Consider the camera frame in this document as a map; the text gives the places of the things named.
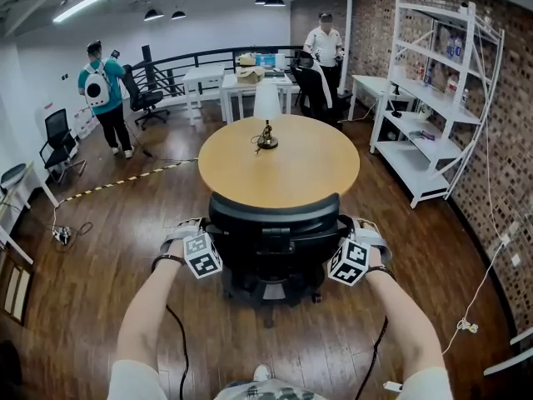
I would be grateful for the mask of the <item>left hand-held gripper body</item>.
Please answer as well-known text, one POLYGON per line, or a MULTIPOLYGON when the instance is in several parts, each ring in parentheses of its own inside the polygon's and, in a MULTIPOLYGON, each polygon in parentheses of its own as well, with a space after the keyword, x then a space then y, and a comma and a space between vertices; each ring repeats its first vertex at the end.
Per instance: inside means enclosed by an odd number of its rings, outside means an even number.
POLYGON ((195 217, 180 222, 174 231, 167 235, 160 248, 163 255, 169 255, 171 244, 182 241, 182 260, 196 279, 222 271, 222 259, 205 228, 205 221, 203 217, 195 217))

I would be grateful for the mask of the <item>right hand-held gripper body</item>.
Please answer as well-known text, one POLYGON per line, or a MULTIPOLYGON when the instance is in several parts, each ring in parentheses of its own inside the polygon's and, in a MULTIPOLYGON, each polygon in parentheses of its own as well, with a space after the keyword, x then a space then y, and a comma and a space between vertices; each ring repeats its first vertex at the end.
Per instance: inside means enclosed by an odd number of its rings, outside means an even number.
POLYGON ((340 235, 338 249, 327 262, 327 276, 352 287, 371 267, 371 251, 378 250, 381 263, 389 264, 392 252, 382 237, 378 226, 359 217, 339 217, 337 233, 340 235))

